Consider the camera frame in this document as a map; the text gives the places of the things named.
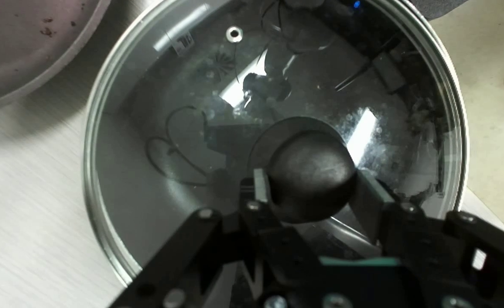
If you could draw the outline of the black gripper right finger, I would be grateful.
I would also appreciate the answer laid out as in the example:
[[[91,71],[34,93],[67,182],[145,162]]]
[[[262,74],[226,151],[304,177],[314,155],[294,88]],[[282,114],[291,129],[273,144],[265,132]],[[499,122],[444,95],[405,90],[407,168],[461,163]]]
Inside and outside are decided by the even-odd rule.
[[[388,240],[420,223],[419,206],[393,196],[369,170],[357,172],[350,209],[369,240]]]

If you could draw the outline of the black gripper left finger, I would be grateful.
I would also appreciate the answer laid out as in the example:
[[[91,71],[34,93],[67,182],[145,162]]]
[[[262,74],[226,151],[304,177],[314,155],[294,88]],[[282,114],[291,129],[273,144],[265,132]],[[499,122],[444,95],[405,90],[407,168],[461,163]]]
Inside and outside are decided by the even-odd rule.
[[[239,215],[255,228],[280,228],[270,177],[263,168],[255,168],[250,179],[239,184]]]

